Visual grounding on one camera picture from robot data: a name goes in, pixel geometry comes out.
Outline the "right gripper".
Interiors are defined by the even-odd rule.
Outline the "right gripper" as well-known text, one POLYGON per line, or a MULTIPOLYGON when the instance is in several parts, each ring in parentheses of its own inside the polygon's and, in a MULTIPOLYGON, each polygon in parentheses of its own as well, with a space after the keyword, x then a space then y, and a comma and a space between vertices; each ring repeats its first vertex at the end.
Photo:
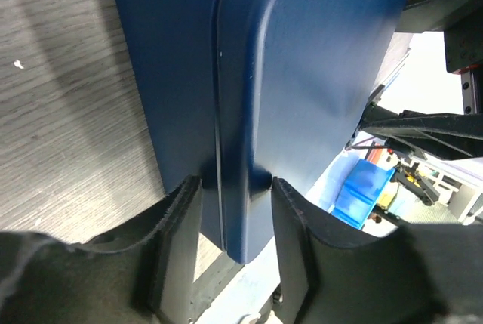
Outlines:
POLYGON ((446 70, 460 77, 465 115, 367 108, 358 129, 400 153, 427 153, 440 160, 481 158, 482 26, 453 26, 480 8, 482 0, 407 0, 395 30, 444 31, 446 70))

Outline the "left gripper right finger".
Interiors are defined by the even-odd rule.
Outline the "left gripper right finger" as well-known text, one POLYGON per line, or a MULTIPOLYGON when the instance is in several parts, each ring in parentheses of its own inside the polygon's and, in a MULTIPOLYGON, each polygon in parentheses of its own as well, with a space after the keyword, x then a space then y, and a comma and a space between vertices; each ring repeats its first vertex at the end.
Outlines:
POLYGON ((378 238, 272 182, 283 323, 480 323, 482 228, 405 224, 378 238))

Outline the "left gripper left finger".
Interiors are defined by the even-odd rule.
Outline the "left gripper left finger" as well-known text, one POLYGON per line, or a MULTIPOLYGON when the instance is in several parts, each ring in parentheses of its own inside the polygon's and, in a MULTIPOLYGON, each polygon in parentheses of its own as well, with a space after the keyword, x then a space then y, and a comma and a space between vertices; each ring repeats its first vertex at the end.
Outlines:
POLYGON ((3 323, 186 323, 202 183, 172 193, 90 241, 1 234, 3 323))

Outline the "navy blue lid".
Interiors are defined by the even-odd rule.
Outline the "navy blue lid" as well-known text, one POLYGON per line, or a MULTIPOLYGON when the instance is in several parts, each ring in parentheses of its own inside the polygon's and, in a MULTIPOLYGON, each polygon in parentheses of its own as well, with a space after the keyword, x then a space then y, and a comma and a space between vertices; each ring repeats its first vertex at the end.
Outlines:
POLYGON ((306 193, 355 131, 406 0, 219 0, 220 198, 229 256, 272 238, 274 177, 306 193))

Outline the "navy blue box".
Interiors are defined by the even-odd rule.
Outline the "navy blue box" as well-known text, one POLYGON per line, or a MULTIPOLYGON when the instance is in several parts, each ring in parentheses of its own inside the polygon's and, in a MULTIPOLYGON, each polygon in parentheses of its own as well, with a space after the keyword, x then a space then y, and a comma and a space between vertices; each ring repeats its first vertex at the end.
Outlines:
POLYGON ((225 245, 217 186, 216 0, 115 0, 164 188, 203 183, 202 233, 225 245))

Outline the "blue plastic bin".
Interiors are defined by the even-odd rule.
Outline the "blue plastic bin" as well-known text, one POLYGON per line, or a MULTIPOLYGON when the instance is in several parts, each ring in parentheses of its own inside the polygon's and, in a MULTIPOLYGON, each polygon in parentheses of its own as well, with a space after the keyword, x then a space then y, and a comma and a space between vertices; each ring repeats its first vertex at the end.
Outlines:
POLYGON ((385 170, 358 160, 343 182, 331 215, 361 230, 394 174, 394 168, 385 170))

